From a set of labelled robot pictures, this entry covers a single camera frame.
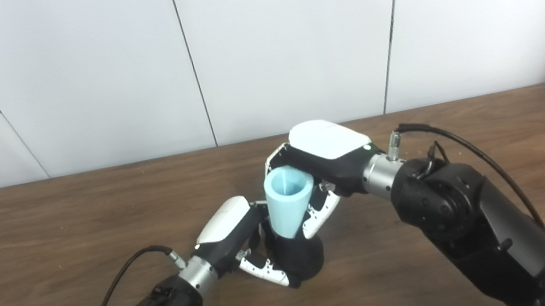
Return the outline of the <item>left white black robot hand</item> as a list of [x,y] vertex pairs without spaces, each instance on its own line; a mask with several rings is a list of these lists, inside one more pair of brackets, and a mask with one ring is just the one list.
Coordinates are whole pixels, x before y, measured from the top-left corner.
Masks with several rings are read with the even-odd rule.
[[270,283],[298,288],[299,279],[256,250],[260,239],[267,236],[268,215],[266,201],[248,202],[244,196],[229,198],[202,229],[191,256],[201,260],[218,279],[242,270]]

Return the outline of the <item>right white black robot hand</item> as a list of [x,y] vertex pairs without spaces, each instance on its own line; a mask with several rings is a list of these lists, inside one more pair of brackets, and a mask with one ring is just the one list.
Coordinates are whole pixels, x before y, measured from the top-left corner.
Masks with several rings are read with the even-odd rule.
[[266,159],[269,175],[290,166],[312,176],[311,199],[304,210],[300,230],[313,238],[342,197],[369,193],[368,170],[382,150],[369,136],[327,120],[310,120],[290,129],[286,143]]

